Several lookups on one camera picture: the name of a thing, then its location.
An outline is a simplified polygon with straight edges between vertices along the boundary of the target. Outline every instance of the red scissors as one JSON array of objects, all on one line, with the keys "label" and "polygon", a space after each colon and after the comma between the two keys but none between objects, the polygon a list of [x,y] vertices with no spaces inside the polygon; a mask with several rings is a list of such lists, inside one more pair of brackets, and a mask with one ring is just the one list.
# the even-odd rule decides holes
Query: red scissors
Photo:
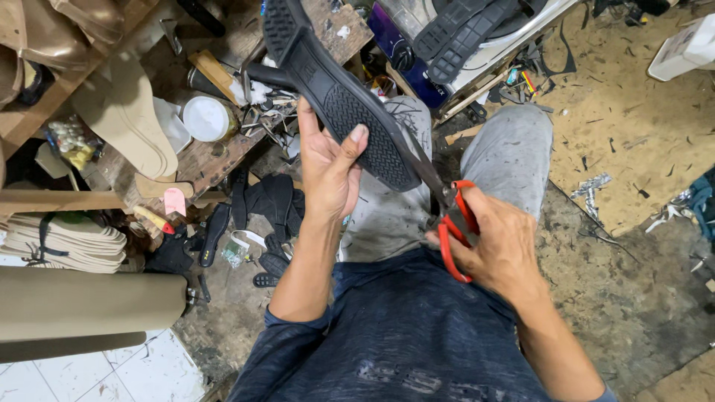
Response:
[{"label": "red scissors", "polygon": [[404,149],[404,145],[397,144],[402,155],[410,162],[413,169],[422,181],[433,191],[437,202],[440,205],[440,218],[437,231],[440,237],[440,251],[447,271],[462,283],[469,283],[472,277],[460,271],[452,258],[452,251],[449,248],[449,235],[451,234],[465,247],[472,247],[476,244],[479,235],[479,224],[474,216],[474,212],[469,208],[462,198],[462,189],[475,187],[469,180],[457,180],[452,185],[446,186],[440,175],[432,166],[432,162],[425,154],[425,151],[411,134],[408,135],[415,145],[415,156],[410,150]]}]

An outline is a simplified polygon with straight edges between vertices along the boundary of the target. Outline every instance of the white box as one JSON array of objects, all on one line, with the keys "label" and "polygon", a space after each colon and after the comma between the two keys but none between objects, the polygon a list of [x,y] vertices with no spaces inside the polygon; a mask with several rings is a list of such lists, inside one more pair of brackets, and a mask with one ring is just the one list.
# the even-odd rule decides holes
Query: white box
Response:
[{"label": "white box", "polygon": [[671,36],[658,50],[648,68],[648,75],[669,81],[680,74],[715,60],[715,14],[693,21],[693,24]]}]

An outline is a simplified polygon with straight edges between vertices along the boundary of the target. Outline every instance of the knee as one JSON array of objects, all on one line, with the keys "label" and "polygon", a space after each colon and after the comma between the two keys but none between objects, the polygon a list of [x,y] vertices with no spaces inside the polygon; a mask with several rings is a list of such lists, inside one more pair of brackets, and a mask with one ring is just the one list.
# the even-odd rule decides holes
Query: knee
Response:
[{"label": "knee", "polygon": [[394,97],[385,102],[385,108],[390,114],[403,114],[403,113],[413,113],[430,119],[430,108],[427,107],[425,102],[407,95],[400,95],[399,97]]},{"label": "knee", "polygon": [[492,117],[501,130],[522,133],[531,138],[543,138],[549,144],[553,139],[553,124],[543,110],[531,104],[501,107]]}]

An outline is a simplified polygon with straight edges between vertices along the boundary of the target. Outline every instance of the scissors handle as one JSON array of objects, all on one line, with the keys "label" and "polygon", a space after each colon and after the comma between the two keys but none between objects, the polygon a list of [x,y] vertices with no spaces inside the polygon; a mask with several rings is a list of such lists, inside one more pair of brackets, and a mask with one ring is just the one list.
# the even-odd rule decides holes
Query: scissors handle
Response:
[{"label": "scissors handle", "polygon": [[[474,216],[474,212],[472,212],[472,210],[462,198],[461,189],[468,187],[475,187],[475,185],[469,180],[457,180],[455,182],[452,182],[452,188],[455,188],[457,190],[457,194],[455,196],[455,204],[459,208],[462,217],[466,222],[466,227],[469,229],[470,232],[478,235],[479,224],[477,223],[477,219]],[[447,271],[459,282],[471,282],[471,276],[465,275],[461,271],[459,271],[459,269],[457,269],[457,265],[455,265],[454,259],[452,257],[452,250],[450,249],[449,245],[449,235],[451,234],[465,247],[472,247],[472,245],[467,240],[467,233],[462,233],[462,231],[459,230],[458,226],[455,225],[449,215],[445,215],[442,218],[440,224],[437,226],[437,229],[440,237],[440,251],[442,252],[442,260],[447,267]]]}]

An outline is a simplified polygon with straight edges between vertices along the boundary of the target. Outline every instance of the red tool tip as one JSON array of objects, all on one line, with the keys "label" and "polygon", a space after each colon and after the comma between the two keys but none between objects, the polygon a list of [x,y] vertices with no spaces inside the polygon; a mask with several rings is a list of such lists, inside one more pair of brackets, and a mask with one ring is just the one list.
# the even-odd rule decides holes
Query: red tool tip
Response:
[{"label": "red tool tip", "polygon": [[169,225],[169,223],[167,222],[167,223],[164,223],[164,227],[162,227],[162,232],[167,233],[169,235],[173,235],[174,228],[171,225]]}]

